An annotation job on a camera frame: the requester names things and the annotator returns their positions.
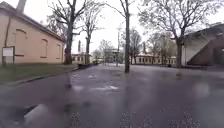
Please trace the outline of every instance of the grass lawn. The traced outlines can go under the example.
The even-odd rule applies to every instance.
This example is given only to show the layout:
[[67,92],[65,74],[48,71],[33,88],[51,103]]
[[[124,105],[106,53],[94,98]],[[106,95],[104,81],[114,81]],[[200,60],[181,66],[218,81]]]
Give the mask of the grass lawn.
[[75,67],[75,65],[65,66],[59,64],[21,64],[15,65],[14,68],[13,66],[7,66],[6,68],[0,66],[0,85],[7,82],[69,71]]

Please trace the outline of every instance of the wall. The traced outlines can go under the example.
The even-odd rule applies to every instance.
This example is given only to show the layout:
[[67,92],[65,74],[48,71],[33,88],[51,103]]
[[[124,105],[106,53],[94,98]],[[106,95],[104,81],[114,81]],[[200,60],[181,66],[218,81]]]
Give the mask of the wall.
[[204,35],[200,37],[193,37],[187,39],[185,45],[182,48],[182,65],[186,65],[186,63],[194,57],[201,49],[203,49],[209,41],[214,39],[215,37],[212,35]]
[[182,65],[186,65],[194,56],[197,55],[217,34],[224,32],[224,25],[214,27],[187,35],[182,47]]
[[9,18],[0,12],[0,64],[2,63],[2,47],[4,47],[6,23],[8,23]]
[[[6,14],[1,15],[3,28],[6,19]],[[11,20],[7,46],[15,46],[15,63],[62,63],[64,58],[64,44],[60,40],[18,18]]]
[[73,55],[72,60],[75,64],[85,64],[85,55],[79,54],[79,55]]
[[206,47],[204,47],[193,59],[191,59],[189,65],[201,65],[201,66],[212,66],[217,64],[223,64],[223,60],[220,59],[220,52],[214,54],[215,50],[222,51],[224,49],[224,37],[217,36],[215,39],[210,41]]
[[[137,56],[136,57],[136,64],[162,64],[162,58],[161,57],[154,57],[154,62],[152,63],[153,57],[152,56]],[[175,58],[167,58],[166,64],[176,64]]]

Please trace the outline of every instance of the yellow building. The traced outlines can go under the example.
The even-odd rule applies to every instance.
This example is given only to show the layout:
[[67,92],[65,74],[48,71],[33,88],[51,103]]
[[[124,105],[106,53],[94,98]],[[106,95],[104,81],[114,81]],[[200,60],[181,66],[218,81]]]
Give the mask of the yellow building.
[[161,56],[152,56],[152,55],[138,55],[136,57],[136,64],[140,65],[150,65],[150,64],[176,64],[176,57],[169,57],[166,59],[162,59]]
[[[0,3],[0,62],[3,47],[14,47],[15,63],[62,63],[65,40],[38,22]],[[6,57],[11,63],[12,57]]]
[[90,64],[94,60],[94,58],[91,55],[86,55],[85,53],[80,54],[72,54],[72,63],[75,64],[87,64],[87,58],[89,56]]

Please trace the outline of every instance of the road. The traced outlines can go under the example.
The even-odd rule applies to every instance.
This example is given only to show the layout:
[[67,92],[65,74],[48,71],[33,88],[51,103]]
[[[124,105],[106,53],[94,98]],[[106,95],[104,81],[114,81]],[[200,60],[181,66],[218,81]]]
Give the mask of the road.
[[0,90],[0,127],[224,127],[224,79],[172,68],[123,70],[97,66]]

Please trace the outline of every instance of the street sign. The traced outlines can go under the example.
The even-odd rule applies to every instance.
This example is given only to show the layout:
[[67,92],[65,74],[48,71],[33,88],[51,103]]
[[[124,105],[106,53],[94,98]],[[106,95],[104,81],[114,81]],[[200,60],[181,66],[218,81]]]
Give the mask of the street sign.
[[14,47],[4,47],[2,48],[3,56],[13,57],[14,56]]

